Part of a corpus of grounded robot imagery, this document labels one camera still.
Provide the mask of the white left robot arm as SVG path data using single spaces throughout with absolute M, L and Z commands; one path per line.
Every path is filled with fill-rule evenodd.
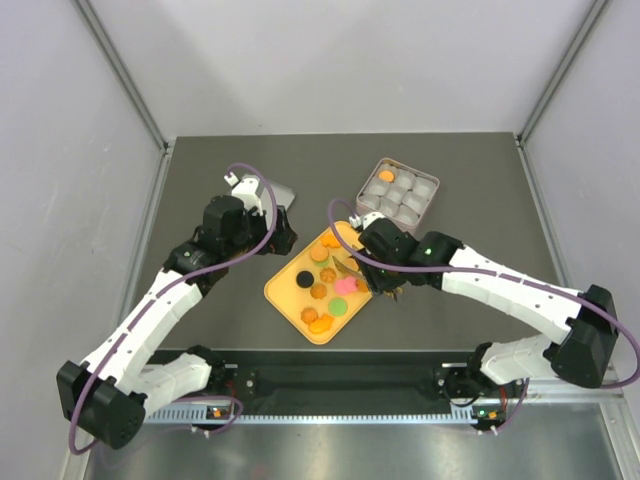
M 70 422 L 72 454 L 83 430 L 112 449 L 127 445 L 155 412 L 195 392 L 216 396 L 227 374 L 219 356 L 195 346 L 160 367 L 149 360 L 177 323 L 200 303 L 229 268 L 253 255 L 287 255 L 297 235 L 282 205 L 270 214 L 232 195 L 214 197 L 192 236 L 175 247 L 148 292 L 118 328 L 76 364 L 66 362 L 56 383 Z

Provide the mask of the metal serving tongs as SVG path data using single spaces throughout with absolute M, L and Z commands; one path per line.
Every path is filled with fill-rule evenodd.
M 351 257 L 348 258 L 348 262 L 344 263 L 340 261 L 337 257 L 332 256 L 333 263 L 336 269 L 344 275 L 350 275 L 356 278 L 356 284 L 358 286 L 362 285 L 366 287 L 369 292 L 374 295 L 385 295 L 389 298 L 392 298 L 394 301 L 398 300 L 398 297 L 403 294 L 402 287 L 396 287 L 392 290 L 374 290 L 371 285 L 368 283 L 366 277 L 360 272 L 359 269 L 353 269 L 352 265 L 354 265 L 355 260 Z

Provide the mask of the round tan dotted biscuit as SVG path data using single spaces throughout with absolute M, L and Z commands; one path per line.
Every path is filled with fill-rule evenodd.
M 392 183 L 395 179 L 395 174 L 389 170 L 383 170 L 378 174 L 378 178 L 384 182 Z

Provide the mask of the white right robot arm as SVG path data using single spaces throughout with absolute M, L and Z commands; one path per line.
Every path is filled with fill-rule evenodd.
M 609 290 L 559 288 L 482 256 L 437 231 L 416 239 L 375 212 L 357 227 L 360 265 L 377 293 L 409 283 L 475 300 L 536 330 L 520 340 L 479 345 L 462 375 L 462 387 L 487 396 L 520 378 L 559 379 L 583 388 L 602 386 L 619 331 Z

